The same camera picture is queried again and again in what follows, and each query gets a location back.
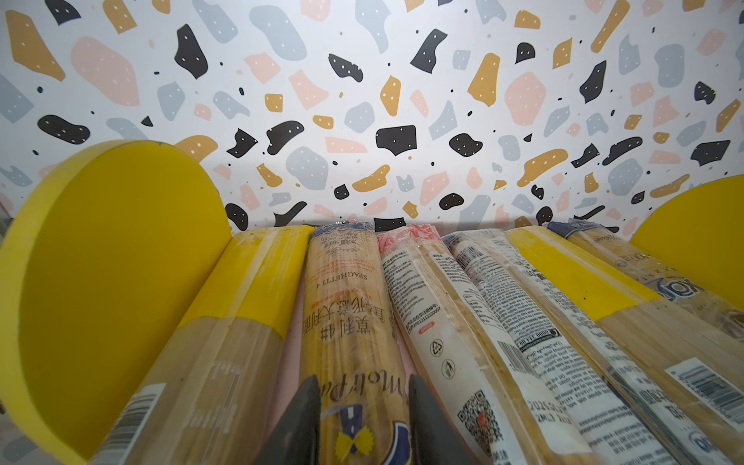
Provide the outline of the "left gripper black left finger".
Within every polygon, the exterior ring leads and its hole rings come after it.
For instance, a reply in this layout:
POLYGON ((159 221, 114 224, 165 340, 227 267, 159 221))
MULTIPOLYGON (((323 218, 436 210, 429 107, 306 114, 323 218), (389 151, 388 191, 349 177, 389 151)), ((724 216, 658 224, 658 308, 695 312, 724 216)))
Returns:
POLYGON ((253 464, 319 464, 320 416, 320 384, 317 376, 311 375, 298 386, 253 464))

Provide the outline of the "yellow navy spaghetti bag figure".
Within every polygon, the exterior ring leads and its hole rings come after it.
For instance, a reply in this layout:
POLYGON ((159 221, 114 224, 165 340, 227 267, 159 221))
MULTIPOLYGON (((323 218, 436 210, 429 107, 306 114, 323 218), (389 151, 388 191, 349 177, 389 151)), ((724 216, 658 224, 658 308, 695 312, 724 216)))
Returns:
POLYGON ((666 300, 743 341, 743 310, 616 234, 614 228, 573 219, 551 221, 548 230, 613 265, 666 300))

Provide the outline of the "red ends clear spaghetti bag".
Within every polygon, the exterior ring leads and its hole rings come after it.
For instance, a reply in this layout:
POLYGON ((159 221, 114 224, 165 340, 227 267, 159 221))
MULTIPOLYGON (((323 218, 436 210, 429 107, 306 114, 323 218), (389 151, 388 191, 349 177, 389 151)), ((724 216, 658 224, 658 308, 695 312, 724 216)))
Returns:
POLYGON ((437 230, 411 225, 377 238, 415 366, 478 462, 599 463, 437 230))

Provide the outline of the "white label spaghetti bag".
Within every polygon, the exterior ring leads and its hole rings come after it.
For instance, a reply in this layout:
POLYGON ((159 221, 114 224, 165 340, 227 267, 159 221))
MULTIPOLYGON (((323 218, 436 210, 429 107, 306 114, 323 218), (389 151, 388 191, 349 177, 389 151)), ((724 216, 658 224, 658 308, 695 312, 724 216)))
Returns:
POLYGON ((612 368, 633 361, 519 254, 507 232, 453 232, 444 242, 591 450, 604 464, 689 464, 610 378, 612 368))

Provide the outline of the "dark blue spaghetti bag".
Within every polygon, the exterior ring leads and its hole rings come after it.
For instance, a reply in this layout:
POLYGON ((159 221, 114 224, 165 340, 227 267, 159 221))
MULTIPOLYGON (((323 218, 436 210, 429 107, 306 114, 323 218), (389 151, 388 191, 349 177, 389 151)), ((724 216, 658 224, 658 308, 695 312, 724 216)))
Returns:
POLYGON ((410 463, 407 377, 370 219, 313 232, 303 295, 300 376, 320 386, 320 463, 410 463))

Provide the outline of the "yellow top spaghetti bag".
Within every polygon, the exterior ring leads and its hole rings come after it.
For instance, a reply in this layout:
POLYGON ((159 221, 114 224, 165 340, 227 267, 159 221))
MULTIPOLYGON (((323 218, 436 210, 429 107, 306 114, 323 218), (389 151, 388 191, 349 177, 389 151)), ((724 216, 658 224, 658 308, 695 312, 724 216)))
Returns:
POLYGON ((547 229, 506 236, 633 361, 610 378, 680 462, 742 463, 742 344, 547 229))
POLYGON ((92 463, 255 459, 312 233, 269 228, 229 242, 92 463))

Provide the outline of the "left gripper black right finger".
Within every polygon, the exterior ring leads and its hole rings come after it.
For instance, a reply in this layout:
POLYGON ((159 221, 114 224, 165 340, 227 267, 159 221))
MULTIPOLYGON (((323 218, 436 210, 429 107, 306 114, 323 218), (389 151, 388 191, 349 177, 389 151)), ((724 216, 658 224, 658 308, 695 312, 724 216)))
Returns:
POLYGON ((413 464, 475 464, 464 441, 441 409, 426 379, 409 379, 413 464))

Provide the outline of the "yellow shelf pink blue boards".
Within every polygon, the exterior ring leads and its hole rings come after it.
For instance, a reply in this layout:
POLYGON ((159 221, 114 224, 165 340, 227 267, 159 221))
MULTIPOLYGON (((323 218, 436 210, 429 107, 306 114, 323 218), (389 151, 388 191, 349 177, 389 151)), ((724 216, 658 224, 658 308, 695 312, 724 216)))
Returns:
MULTIPOLYGON (((65 464, 94 464, 229 242, 253 231, 241 207, 220 205, 200 154, 198 141, 93 145, 46 174, 4 238, 1 398, 65 464)), ((305 379, 308 246, 262 447, 305 379)), ((389 301, 409 407, 422 374, 389 301)))

